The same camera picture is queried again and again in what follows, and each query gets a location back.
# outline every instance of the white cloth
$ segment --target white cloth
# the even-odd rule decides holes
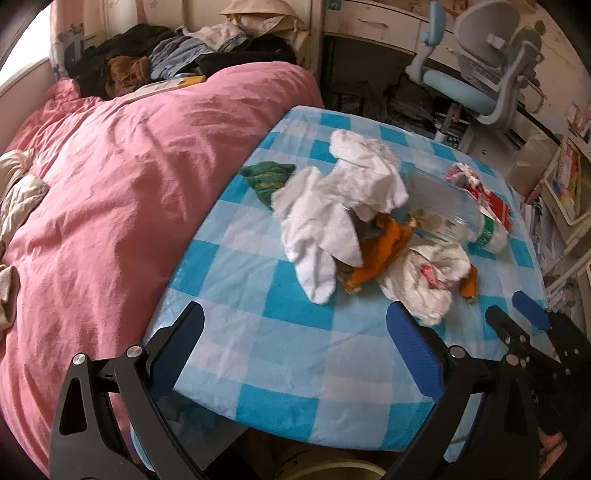
[[[317,304],[328,302],[335,291],[333,257],[347,265],[363,266],[353,220],[343,205],[319,192],[321,179],[318,168],[304,168],[271,196],[285,254],[306,296]]]
[[[14,323],[20,279],[16,267],[0,265],[0,339]]]
[[[29,171],[33,156],[33,150],[12,150],[0,157],[0,202],[8,190]]]
[[[449,288],[432,288],[421,272],[430,264],[442,284],[455,284],[468,275],[470,260],[458,243],[407,248],[378,278],[384,295],[400,300],[425,325],[439,325],[452,305]]]
[[[390,213],[408,200],[398,174],[400,158],[385,142],[335,130],[329,151],[338,161],[319,188],[327,198],[355,210],[364,222],[378,212]]]
[[[190,32],[186,27],[182,27],[182,29],[183,35],[198,38],[214,51],[219,51],[228,40],[244,35],[240,27],[229,21],[212,27],[203,27],[196,32]]]
[[[0,240],[6,246],[48,191],[47,183],[31,174],[25,175],[8,191],[0,206]]]

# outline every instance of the yellow book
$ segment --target yellow book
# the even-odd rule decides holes
[[[205,81],[205,75],[192,75],[190,77],[183,77],[179,79],[165,80],[158,83],[150,83],[138,88],[132,93],[125,95],[124,103],[135,102],[141,98],[150,97],[157,93],[169,92],[170,90],[178,90],[179,88],[188,87]]]

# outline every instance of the pink bedding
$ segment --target pink bedding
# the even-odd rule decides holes
[[[142,338],[197,227],[239,166],[293,106],[321,106],[287,63],[222,70],[206,83],[124,105],[79,99],[70,80],[9,146],[34,147],[50,185],[5,262],[21,277],[0,340],[0,408],[45,471],[72,356],[120,355]]]

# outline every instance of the blue and white checkered sheet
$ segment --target blue and white checkered sheet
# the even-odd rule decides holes
[[[472,356],[501,358],[506,347],[485,323],[486,309],[500,306],[531,332],[511,304],[513,293],[523,290],[545,305],[540,268],[512,190],[490,168],[451,148],[379,122],[309,107],[291,110],[246,164],[316,166],[326,175],[336,162],[329,140],[337,128],[381,138],[402,161],[440,177],[452,162],[464,162],[510,205],[508,247],[496,256],[469,249],[479,271],[478,303],[454,300],[435,328],[448,345],[462,345]],[[377,282],[357,296],[339,286],[327,305],[309,302],[285,257],[278,222],[240,176],[196,232],[147,338],[172,324],[192,300],[205,310],[205,330],[175,389],[220,415],[303,442],[400,450],[431,409],[388,336],[390,300]],[[550,352],[545,335],[534,334],[533,344]],[[457,438],[468,433],[469,424],[463,421]]]

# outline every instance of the green cloth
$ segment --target green cloth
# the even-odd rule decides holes
[[[275,163],[262,161],[238,170],[248,186],[255,191],[257,198],[271,208],[271,195],[285,185],[296,166],[293,163]]]

